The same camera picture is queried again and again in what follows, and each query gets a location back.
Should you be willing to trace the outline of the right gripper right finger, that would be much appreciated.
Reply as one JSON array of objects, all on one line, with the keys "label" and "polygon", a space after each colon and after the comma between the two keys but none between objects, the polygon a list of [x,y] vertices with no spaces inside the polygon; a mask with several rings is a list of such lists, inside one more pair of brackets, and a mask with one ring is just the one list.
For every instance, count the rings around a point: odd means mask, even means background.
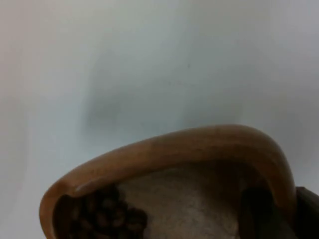
[{"label": "right gripper right finger", "polygon": [[296,188],[296,234],[299,239],[319,239],[319,196],[305,187]]}]

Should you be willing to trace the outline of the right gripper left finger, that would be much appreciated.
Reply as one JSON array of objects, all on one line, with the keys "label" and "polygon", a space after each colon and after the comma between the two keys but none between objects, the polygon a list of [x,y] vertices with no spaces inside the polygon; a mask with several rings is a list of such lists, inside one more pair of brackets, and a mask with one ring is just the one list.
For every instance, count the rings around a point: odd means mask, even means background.
[{"label": "right gripper left finger", "polygon": [[263,188],[249,188],[241,195],[239,236],[242,239],[279,239],[281,219],[272,194]]}]

